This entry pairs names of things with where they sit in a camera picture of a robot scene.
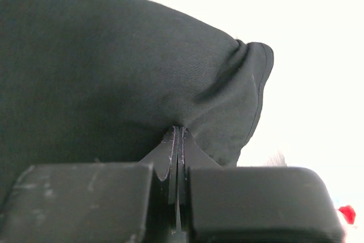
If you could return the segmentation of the black floral t shirt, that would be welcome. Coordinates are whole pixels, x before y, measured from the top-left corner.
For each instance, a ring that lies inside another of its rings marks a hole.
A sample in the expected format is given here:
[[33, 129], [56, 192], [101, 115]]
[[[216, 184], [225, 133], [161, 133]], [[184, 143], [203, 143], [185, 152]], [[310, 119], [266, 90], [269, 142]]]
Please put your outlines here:
[[1, 197], [35, 164], [138, 161], [172, 126], [235, 166], [273, 63], [148, 0], [1, 0]]

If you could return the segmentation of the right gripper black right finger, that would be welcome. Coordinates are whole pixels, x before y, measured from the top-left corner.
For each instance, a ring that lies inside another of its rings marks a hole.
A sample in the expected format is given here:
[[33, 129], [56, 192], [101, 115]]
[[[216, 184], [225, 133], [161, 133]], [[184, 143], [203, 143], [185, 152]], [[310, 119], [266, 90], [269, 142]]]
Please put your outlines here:
[[342, 242], [322, 179], [303, 167], [221, 167], [179, 130], [181, 228], [188, 242]]

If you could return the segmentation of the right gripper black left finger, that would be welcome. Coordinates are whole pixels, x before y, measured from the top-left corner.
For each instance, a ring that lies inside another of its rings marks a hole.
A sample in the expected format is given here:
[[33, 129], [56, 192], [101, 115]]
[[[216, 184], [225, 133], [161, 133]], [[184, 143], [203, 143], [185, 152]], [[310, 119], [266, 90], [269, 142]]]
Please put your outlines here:
[[15, 181], [2, 242], [171, 242], [179, 130], [133, 163], [41, 164]]

